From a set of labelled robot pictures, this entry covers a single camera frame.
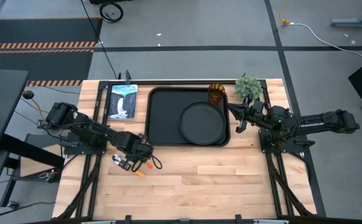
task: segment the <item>black floor mat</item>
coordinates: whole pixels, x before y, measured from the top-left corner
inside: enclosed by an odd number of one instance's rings
[[[91,21],[100,33],[102,19],[94,17]],[[0,19],[0,49],[91,47],[97,40],[87,18]]]
[[[27,70],[28,85],[80,85],[88,78],[92,50],[0,50],[0,69]]]

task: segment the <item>wooden table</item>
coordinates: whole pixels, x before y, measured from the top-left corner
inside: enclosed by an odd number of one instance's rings
[[[288,108],[283,81],[266,81],[271,105]],[[78,108],[90,117],[94,112],[98,82],[84,81],[81,87]],[[108,121],[108,124],[115,130],[144,133],[147,97],[156,86],[138,86],[136,119]],[[225,89],[230,103],[241,102],[233,93],[234,85],[225,85]],[[99,121],[102,120],[103,103],[101,105]],[[121,152],[108,144],[101,162],[93,219],[124,220],[125,215],[132,215],[133,220],[234,219],[236,214],[243,218],[275,218],[258,128],[248,126],[245,132],[236,133],[238,122],[231,114],[230,125],[231,140],[224,147],[155,147],[154,155],[162,161],[163,169],[149,170],[142,166],[145,178],[118,167],[111,156]],[[305,207],[315,213],[304,163],[289,154],[283,156],[290,188]],[[85,156],[78,156],[63,171],[53,217],[60,215],[79,191],[84,161]],[[285,214],[279,186],[278,191]],[[86,215],[89,198],[87,192],[83,215]]]

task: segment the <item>white cable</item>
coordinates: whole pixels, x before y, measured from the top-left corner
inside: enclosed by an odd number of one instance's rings
[[[313,32],[313,30],[312,30],[309,26],[307,26],[307,25],[304,25],[304,24],[295,24],[295,23],[293,23],[293,22],[290,23],[290,24],[288,24],[288,26],[294,26],[294,25],[304,26],[305,28],[309,29],[309,30],[311,31],[311,33],[314,35],[314,37],[315,37],[316,39],[318,39],[319,41],[321,41],[322,43],[324,43],[324,44],[330,45],[330,46],[332,46],[332,47],[334,47],[334,48],[337,48],[338,50],[342,50],[342,51],[344,51],[344,52],[354,53],[354,54],[359,55],[359,56],[362,57],[362,55],[361,55],[360,53],[358,53],[358,52],[355,52],[355,51],[353,51],[353,50],[341,49],[341,48],[337,47],[336,45],[333,45],[333,44],[331,44],[331,43],[328,43],[328,42],[322,40],[322,39],[319,38],[319,37]]]

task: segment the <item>black plate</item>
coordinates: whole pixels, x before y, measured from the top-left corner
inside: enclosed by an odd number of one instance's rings
[[[196,146],[186,140],[179,128],[182,111],[191,103],[208,101],[208,88],[157,87],[148,96],[145,135],[155,146]],[[218,103],[218,109],[226,121],[222,137],[209,146],[224,146],[231,137],[226,95]]]
[[[217,106],[200,101],[191,103],[182,111],[179,127],[188,141],[207,146],[222,137],[226,123],[224,114]]]

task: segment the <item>orange striped tape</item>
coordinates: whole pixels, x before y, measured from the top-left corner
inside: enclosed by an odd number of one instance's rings
[[[80,86],[83,80],[43,80],[28,81],[26,86]]]
[[[37,42],[37,43],[0,43],[0,49],[35,49],[60,47],[94,47],[95,41],[76,42]]]
[[[91,49],[66,49],[66,50],[0,50],[0,54],[26,54],[26,53],[62,53],[62,52],[94,52]]]
[[[1,20],[49,20],[49,19],[88,19],[88,17],[0,18],[0,21]],[[90,19],[101,19],[101,16],[90,17]]]

